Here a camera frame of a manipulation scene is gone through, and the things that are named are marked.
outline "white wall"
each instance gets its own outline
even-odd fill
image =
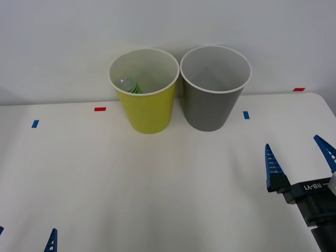
[[[321,94],[336,112],[335,0],[2,0],[0,104],[117,99],[117,54],[158,47],[180,60],[221,44],[253,67],[244,93]]]

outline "red tape marker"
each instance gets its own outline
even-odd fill
[[[95,111],[106,111],[106,107],[95,108]]]
[[[304,91],[306,88],[294,88],[293,91],[295,92],[302,92]]]

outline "blue tape marker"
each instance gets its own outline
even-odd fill
[[[247,111],[243,111],[243,114],[245,119],[250,119],[250,116],[248,115]]]
[[[37,128],[37,125],[38,125],[38,122],[39,122],[40,120],[35,120],[34,122],[33,122],[33,125],[31,126],[32,128]]]

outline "paper cup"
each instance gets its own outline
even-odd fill
[[[171,119],[179,63],[168,52],[149,48],[127,52],[110,68],[110,80],[133,128],[154,134],[164,130]],[[142,94],[128,93],[116,84],[124,76],[136,79]]]
[[[250,63],[228,47],[204,46],[184,55],[180,68],[188,123],[201,131],[218,130],[251,78]]]

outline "cup rim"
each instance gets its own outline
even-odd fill
[[[193,52],[193,51],[195,51],[195,50],[199,50],[199,49],[201,49],[201,48],[205,48],[205,47],[219,47],[219,48],[224,48],[224,49],[228,49],[228,50],[233,51],[233,52],[237,53],[238,55],[240,55],[240,56],[245,60],[245,62],[247,62],[247,65],[248,65],[248,67],[249,67],[249,69],[250,69],[250,75],[249,75],[248,79],[245,81],[245,83],[244,83],[243,85],[239,86],[238,88],[231,89],[231,90],[227,90],[227,91],[212,91],[212,90],[208,90],[208,89],[201,88],[201,87],[199,87],[199,86],[193,84],[191,81],[189,81],[189,80],[186,78],[186,76],[184,75],[183,70],[182,70],[183,60],[184,60],[185,57],[186,57],[188,54],[190,54],[191,52]],[[181,62],[180,62],[180,72],[181,72],[181,75],[182,75],[183,79],[184,79],[186,82],[188,82],[191,86],[193,86],[194,88],[197,88],[198,90],[201,90],[201,91],[204,91],[204,92],[208,92],[208,93],[232,93],[232,92],[238,91],[239,89],[242,89],[242,88],[243,88],[243,87],[250,81],[250,79],[251,79],[251,77],[252,77],[252,67],[251,67],[250,62],[247,60],[247,58],[246,58],[243,54],[241,54],[240,52],[238,52],[238,51],[236,51],[236,50],[234,50],[234,49],[232,49],[232,48],[226,47],[226,46],[199,46],[199,47],[196,47],[196,48],[194,48],[194,49],[188,51],[188,52],[183,56],[183,58],[181,59]]]
[[[162,53],[165,53],[167,54],[168,56],[170,56],[176,63],[176,66],[177,66],[177,74],[174,78],[174,80],[169,84],[167,85],[166,87],[158,90],[158,91],[155,91],[155,92],[151,92],[151,93],[129,93],[129,92],[126,92],[124,90],[121,90],[120,88],[118,88],[111,80],[110,78],[110,72],[111,72],[111,68],[113,67],[113,64],[122,56],[124,55],[127,55],[127,54],[130,54],[134,51],[138,51],[138,50],[154,50],[154,51],[160,51]],[[179,65],[179,62],[175,59],[175,57],[173,55],[171,55],[169,52],[166,52],[164,50],[161,50],[161,49],[157,49],[157,48],[139,48],[139,49],[135,49],[135,50],[130,50],[130,51],[126,51],[124,53],[122,53],[121,55],[119,55],[111,64],[110,68],[109,68],[109,72],[108,72],[108,78],[110,80],[110,84],[115,88],[115,90],[121,92],[121,93],[124,93],[125,95],[130,95],[130,96],[138,96],[138,97],[141,97],[141,96],[152,96],[152,95],[155,95],[157,93],[161,93],[163,91],[165,91],[166,89],[170,88],[171,86],[173,86],[173,84],[176,82],[177,78],[179,77],[180,75],[180,65]]]

